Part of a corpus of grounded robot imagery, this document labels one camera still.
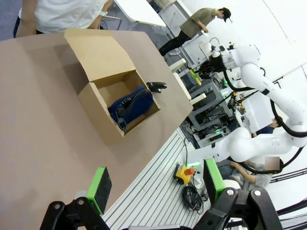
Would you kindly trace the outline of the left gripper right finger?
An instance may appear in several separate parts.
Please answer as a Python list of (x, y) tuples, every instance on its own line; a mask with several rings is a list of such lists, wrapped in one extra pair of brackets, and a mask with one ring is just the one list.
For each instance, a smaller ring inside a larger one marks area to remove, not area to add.
[(249, 192), (226, 187), (213, 159), (204, 160), (203, 178), (211, 208), (205, 211), (194, 230), (223, 230), (231, 218), (242, 219), (249, 230), (282, 230), (268, 192), (256, 187)]

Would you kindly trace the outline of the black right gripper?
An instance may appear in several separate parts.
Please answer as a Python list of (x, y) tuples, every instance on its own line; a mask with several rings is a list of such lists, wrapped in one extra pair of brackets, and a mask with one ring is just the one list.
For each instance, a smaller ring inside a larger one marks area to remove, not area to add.
[(222, 57), (211, 57), (208, 62), (203, 62), (200, 65), (200, 72), (207, 72), (207, 73), (199, 73), (199, 77), (203, 80), (210, 79), (209, 73), (220, 73), (222, 72), (224, 75), (226, 74), (227, 68), (223, 63)]

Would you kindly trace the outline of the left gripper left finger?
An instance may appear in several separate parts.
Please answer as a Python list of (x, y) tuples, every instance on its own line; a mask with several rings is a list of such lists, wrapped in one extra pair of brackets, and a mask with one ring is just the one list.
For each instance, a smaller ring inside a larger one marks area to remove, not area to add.
[(53, 201), (49, 204), (41, 230), (108, 230), (103, 221), (112, 183), (107, 167), (99, 167), (86, 195), (72, 200), (69, 204)]

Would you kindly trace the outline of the person's left hand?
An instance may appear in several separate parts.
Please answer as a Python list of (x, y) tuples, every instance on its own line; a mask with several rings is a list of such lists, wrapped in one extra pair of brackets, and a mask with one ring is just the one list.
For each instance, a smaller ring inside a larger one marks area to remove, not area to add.
[(103, 16), (98, 15), (87, 28), (88, 29), (100, 29), (100, 24), (101, 24), (102, 19), (103, 19)]

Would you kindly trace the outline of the person's right hand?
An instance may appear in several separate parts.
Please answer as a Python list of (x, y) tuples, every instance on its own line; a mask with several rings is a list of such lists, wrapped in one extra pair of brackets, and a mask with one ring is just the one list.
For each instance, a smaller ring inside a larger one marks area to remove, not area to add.
[(35, 34), (36, 34), (36, 29), (35, 29), (34, 22), (20, 21), (20, 24), (17, 29), (16, 37), (24, 37), (24, 36), (30, 36), (30, 35), (35, 35)]

